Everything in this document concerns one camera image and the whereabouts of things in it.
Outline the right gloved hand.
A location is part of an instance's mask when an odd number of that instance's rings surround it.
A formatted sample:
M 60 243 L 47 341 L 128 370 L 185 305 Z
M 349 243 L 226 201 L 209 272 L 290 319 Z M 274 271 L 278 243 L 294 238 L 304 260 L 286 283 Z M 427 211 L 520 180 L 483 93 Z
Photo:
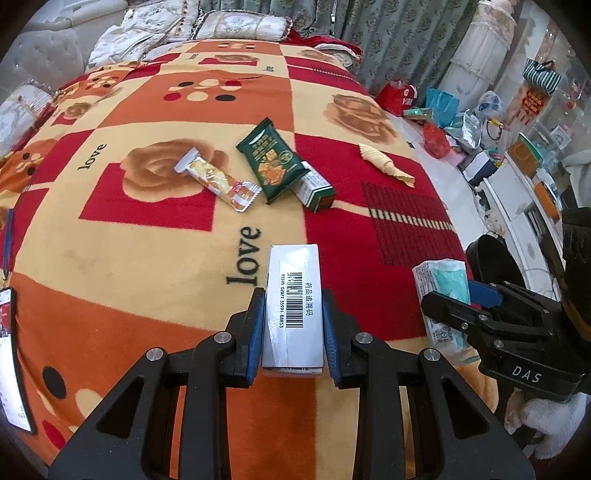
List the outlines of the right gloved hand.
M 590 396 L 585 393 L 573 395 L 566 403 L 529 397 L 528 392 L 512 393 L 505 414 L 504 426 L 510 434 L 522 426 L 530 427 L 543 435 L 534 450 L 539 460 L 559 455 L 583 420 Z

